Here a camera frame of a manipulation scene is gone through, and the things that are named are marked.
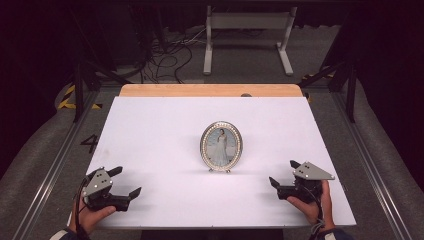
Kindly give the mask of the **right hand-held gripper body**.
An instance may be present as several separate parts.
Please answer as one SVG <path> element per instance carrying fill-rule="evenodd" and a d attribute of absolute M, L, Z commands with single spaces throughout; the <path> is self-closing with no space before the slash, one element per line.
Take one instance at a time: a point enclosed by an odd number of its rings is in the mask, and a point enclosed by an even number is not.
<path fill-rule="evenodd" d="M 293 196 L 305 203 L 318 200 L 322 195 L 322 180 L 334 180 L 335 176 L 318 166 L 304 162 L 297 169 L 293 168 L 295 180 L 293 186 L 282 186 L 277 191 L 280 200 Z"/>

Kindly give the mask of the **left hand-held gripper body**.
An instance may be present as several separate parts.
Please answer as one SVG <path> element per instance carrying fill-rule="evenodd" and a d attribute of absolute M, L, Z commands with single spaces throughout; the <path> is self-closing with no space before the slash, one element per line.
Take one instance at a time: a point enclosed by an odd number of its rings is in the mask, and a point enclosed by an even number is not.
<path fill-rule="evenodd" d="M 127 211 L 131 199 L 129 196 L 115 196 L 110 193 L 112 177 L 101 167 L 88 175 L 89 183 L 83 188 L 83 202 L 92 211 L 114 206 L 117 211 Z"/>

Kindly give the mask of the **oval silver photo frame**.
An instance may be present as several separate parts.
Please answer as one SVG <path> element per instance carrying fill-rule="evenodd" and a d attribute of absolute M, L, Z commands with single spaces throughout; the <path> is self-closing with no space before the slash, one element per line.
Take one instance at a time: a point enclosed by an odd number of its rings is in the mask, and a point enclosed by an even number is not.
<path fill-rule="evenodd" d="M 209 171 L 230 173 L 243 151 L 243 139 L 231 123 L 217 121 L 210 124 L 200 139 L 200 155 Z"/>

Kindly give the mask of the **person's left hand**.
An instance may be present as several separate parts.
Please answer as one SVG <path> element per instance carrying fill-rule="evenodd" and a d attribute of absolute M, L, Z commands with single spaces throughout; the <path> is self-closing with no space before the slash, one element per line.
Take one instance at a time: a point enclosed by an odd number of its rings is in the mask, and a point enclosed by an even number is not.
<path fill-rule="evenodd" d="M 85 232 L 90 235 L 96 228 L 96 225 L 110 216 L 116 211 L 114 206 L 107 206 L 98 211 L 91 211 L 88 208 L 85 208 L 83 202 L 80 202 L 79 206 L 76 204 L 73 205 L 71 220 L 68 228 L 77 232 L 76 229 L 76 214 L 79 214 L 79 224 L 85 230 Z"/>

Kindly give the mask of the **person's right hand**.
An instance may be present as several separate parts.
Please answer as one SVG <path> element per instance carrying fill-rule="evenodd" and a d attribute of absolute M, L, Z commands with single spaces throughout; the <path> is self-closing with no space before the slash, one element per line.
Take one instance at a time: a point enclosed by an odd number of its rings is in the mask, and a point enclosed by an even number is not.
<path fill-rule="evenodd" d="M 293 196 L 288 197 L 287 201 L 300 210 L 311 225 L 317 224 L 320 219 L 319 215 L 322 215 L 321 219 L 324 221 L 324 226 L 319 229 L 320 232 L 335 228 L 332 213 L 332 199 L 327 180 L 322 180 L 322 195 L 319 203 L 305 203 Z"/>

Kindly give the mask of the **yellow black hazard tape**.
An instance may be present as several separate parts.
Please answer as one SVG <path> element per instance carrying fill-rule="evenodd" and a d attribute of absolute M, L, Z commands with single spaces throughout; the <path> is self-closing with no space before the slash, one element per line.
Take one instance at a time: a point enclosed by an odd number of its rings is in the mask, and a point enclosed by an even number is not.
<path fill-rule="evenodd" d="M 306 81 L 308 79 L 314 78 L 314 77 L 318 77 L 320 78 L 326 78 L 326 79 L 331 79 L 334 77 L 334 73 L 327 73 L 327 74 L 321 74 L 321 73 L 316 73 L 316 74 L 306 74 L 302 77 L 302 81 Z"/>
<path fill-rule="evenodd" d="M 76 108 L 75 103 L 69 102 L 69 99 L 74 92 L 75 92 L 75 85 L 72 84 L 68 87 L 65 94 L 63 95 L 63 98 L 58 105 L 58 109 L 75 109 Z"/>

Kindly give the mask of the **black metal stand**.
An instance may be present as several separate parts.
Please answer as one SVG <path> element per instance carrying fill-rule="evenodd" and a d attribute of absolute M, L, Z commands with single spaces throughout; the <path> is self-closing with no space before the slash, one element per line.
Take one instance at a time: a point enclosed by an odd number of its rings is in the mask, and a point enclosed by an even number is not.
<path fill-rule="evenodd" d="M 129 81 L 115 73 L 107 70 L 103 66 L 88 60 L 81 60 L 74 69 L 74 81 L 75 86 L 75 97 L 76 97 L 76 113 L 74 121 L 78 122 L 82 117 L 86 108 L 84 102 L 84 90 L 83 84 L 86 84 L 89 91 L 98 91 L 101 87 L 100 77 L 96 75 L 97 72 L 105 75 L 107 78 L 114 80 L 115 82 L 125 85 L 129 84 Z"/>
<path fill-rule="evenodd" d="M 328 89 L 331 92 L 340 92 L 344 85 L 347 85 L 347 96 L 345 103 L 345 111 L 348 116 L 348 119 L 354 123 L 354 102 L 355 102 L 355 92 L 356 92 L 356 81 L 357 81 L 357 71 L 355 64 L 352 62 L 340 62 L 334 65 L 323 68 L 318 73 L 327 74 L 334 73 L 334 77 L 330 80 L 328 84 Z M 316 81 L 320 80 L 318 77 L 308 79 L 306 81 L 301 81 L 298 83 L 300 88 L 309 86 Z"/>

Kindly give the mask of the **black curtain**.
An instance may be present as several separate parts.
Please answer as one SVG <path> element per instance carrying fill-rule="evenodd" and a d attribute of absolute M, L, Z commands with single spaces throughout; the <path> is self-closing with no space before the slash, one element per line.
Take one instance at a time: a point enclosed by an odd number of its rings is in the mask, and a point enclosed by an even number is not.
<path fill-rule="evenodd" d="M 55 113 L 72 64 L 66 16 L 51 0 L 0 0 L 0 177 Z"/>
<path fill-rule="evenodd" d="M 424 0 L 365 1 L 371 39 L 359 79 L 424 203 Z"/>

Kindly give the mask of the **dark equipment box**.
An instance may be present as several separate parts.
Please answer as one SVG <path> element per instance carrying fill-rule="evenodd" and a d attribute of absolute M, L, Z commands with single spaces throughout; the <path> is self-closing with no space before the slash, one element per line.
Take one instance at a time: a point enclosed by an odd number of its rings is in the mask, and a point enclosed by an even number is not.
<path fill-rule="evenodd" d="M 141 67 L 145 52 L 140 48 L 130 7 L 103 5 L 98 14 L 113 63 L 118 67 Z"/>

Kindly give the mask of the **aluminium floor rail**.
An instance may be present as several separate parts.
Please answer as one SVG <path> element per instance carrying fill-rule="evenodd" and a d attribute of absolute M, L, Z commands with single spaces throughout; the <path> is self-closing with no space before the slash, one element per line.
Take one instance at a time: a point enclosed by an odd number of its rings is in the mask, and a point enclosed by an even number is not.
<path fill-rule="evenodd" d="M 355 145 L 360 153 L 361 165 L 370 181 L 370 184 L 376 194 L 376 197 L 383 209 L 386 218 L 391 226 L 392 231 L 397 240 L 412 240 L 412 236 L 402 219 L 399 210 L 394 203 L 392 195 L 390 194 L 386 184 L 384 183 L 377 166 L 375 165 L 370 152 L 368 151 L 365 142 L 357 128 L 356 124 L 353 123 L 346 113 L 346 105 L 343 97 L 339 93 L 331 94 L 337 109 L 341 113 L 345 124 L 350 132 L 350 135 L 355 142 Z"/>
<path fill-rule="evenodd" d="M 65 139 L 56 154 L 53 163 L 51 164 L 46 176 L 41 185 L 38 187 L 35 197 L 29 206 L 25 216 L 23 217 L 19 227 L 15 231 L 12 240 L 27 240 L 32 232 L 36 221 L 38 220 L 57 179 L 63 169 L 65 161 L 69 155 L 71 146 L 85 121 L 94 101 L 98 96 L 98 92 L 88 92 L 87 97 L 82 102 L 83 110 L 76 122 L 73 122 L 65 136 Z"/>

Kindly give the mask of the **white metal table frame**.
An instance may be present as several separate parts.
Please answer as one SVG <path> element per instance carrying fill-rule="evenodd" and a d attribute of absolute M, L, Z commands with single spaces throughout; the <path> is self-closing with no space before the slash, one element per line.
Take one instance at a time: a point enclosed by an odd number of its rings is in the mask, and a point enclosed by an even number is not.
<path fill-rule="evenodd" d="M 259 29 L 259 30 L 282 30 L 283 38 L 276 43 L 276 48 L 280 56 L 282 66 L 287 76 L 294 74 L 286 47 L 296 18 L 297 8 L 291 7 L 285 12 L 276 13 L 230 13 L 214 12 L 211 6 L 207 7 L 206 15 L 206 48 L 204 56 L 203 74 L 212 73 L 213 57 L 213 29 Z"/>

